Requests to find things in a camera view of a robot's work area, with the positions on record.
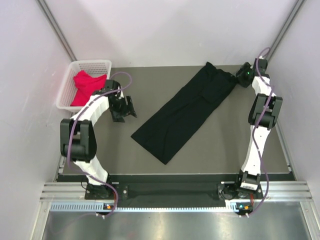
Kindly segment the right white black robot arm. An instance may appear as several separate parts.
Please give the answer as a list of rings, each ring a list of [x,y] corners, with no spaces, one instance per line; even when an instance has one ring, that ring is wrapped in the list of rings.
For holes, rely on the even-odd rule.
[[[233,192],[245,198],[258,190],[261,179],[262,155],[271,129],[278,122],[283,98],[277,96],[266,73],[268,61],[262,56],[250,65],[246,62],[236,73],[242,87],[252,87],[255,99],[248,115],[250,139],[239,177],[233,185]]]

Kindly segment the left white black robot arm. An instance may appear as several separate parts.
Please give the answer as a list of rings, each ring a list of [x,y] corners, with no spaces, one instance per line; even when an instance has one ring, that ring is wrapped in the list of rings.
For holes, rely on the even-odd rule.
[[[67,163],[74,163],[87,178],[87,199],[108,199],[115,196],[109,173],[97,157],[94,126],[104,112],[110,112],[115,123],[125,117],[136,117],[132,98],[123,93],[119,82],[108,79],[105,86],[95,90],[82,109],[60,122],[60,152]]]

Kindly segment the black t-shirt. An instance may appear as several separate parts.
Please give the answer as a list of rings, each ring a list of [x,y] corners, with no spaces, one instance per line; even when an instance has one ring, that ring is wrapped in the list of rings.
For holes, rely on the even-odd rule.
[[[131,138],[166,165],[237,83],[234,75],[207,62]]]

